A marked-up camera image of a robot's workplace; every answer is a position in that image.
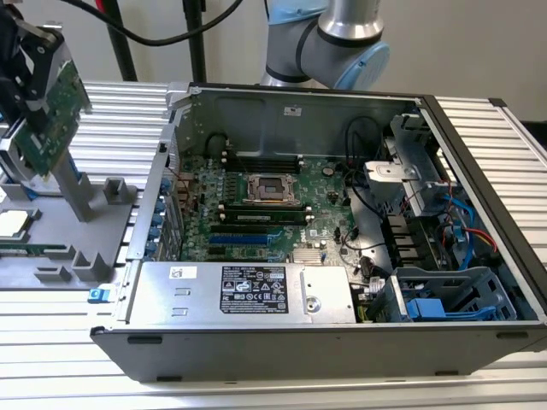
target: blue latch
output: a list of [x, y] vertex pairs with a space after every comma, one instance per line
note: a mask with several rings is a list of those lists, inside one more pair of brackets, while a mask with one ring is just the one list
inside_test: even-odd
[[88, 303], [108, 303], [110, 290], [107, 289], [91, 289], [87, 295]]

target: blue cable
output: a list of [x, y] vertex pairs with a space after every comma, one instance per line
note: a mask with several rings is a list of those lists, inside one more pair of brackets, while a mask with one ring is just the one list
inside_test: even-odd
[[[449, 195], [443, 196], [443, 199], [445, 201], [452, 201], [452, 203], [454, 205], [456, 205], [457, 207], [467, 211], [468, 214], [469, 214], [469, 219], [471, 221], [470, 225], [473, 228], [473, 226], [475, 225], [475, 212], [473, 211], [473, 209], [471, 207], [469, 207], [468, 205], [466, 205], [465, 203], [463, 203], [459, 199], [452, 198]], [[458, 268], [458, 271], [464, 271], [468, 268], [469, 262], [471, 262], [471, 260], [473, 259], [473, 248], [474, 248], [473, 235], [469, 235], [468, 252], [466, 253], [465, 259], [463, 260], [462, 264]]]

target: red cable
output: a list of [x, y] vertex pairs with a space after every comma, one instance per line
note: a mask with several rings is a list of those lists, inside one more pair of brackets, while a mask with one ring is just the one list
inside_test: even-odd
[[104, 13], [103, 0], [95, 0], [95, 4], [97, 5], [97, 9], [98, 9], [101, 13]]
[[481, 231], [480, 229], [473, 229], [473, 228], [464, 228], [463, 230], [466, 232], [474, 233], [475, 235], [481, 235], [484, 239], [486, 239], [488, 242], [491, 243], [494, 252], [497, 252], [496, 241], [494, 241], [494, 239], [490, 235], [488, 235], [486, 232]]

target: green circuit board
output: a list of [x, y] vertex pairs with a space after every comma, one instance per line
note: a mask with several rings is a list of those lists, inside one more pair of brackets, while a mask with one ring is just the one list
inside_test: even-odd
[[44, 176], [55, 166], [78, 130], [79, 112], [88, 104], [84, 85], [76, 66], [69, 61], [62, 68], [47, 96], [48, 125], [35, 135], [25, 123], [15, 136], [15, 143], [34, 171]]
[[[343, 174], [336, 172], [328, 177], [322, 173], [325, 167], [333, 170], [335, 166], [325, 158], [304, 158], [301, 172], [291, 175], [295, 199], [312, 209], [314, 219], [307, 225], [268, 225], [268, 235], [272, 238], [268, 245], [224, 246], [209, 244], [212, 227], [222, 225], [219, 203], [228, 195], [232, 195], [234, 203], [242, 203], [247, 196], [249, 174], [227, 173], [218, 161], [205, 160], [201, 156], [183, 158], [182, 173], [192, 173], [196, 180], [188, 186], [187, 193], [191, 198], [201, 198], [204, 194], [204, 203], [196, 205], [191, 199], [182, 208], [185, 232], [181, 260], [286, 262], [295, 249], [318, 249], [321, 241], [325, 241], [319, 250], [324, 254], [324, 266], [342, 266], [344, 261], [354, 261], [356, 255], [347, 255], [344, 261], [341, 259], [340, 245], [334, 240], [337, 227], [346, 233], [354, 226], [351, 206], [343, 205]], [[333, 204], [334, 192], [338, 200]]]

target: sticker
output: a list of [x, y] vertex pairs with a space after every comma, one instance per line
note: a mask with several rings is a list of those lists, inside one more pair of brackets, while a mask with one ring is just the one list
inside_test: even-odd
[[283, 115], [288, 117], [300, 117], [302, 115], [302, 107], [285, 107]]
[[171, 266], [170, 279], [195, 279], [197, 278], [197, 266]]
[[223, 266], [223, 313], [289, 313], [284, 266]]

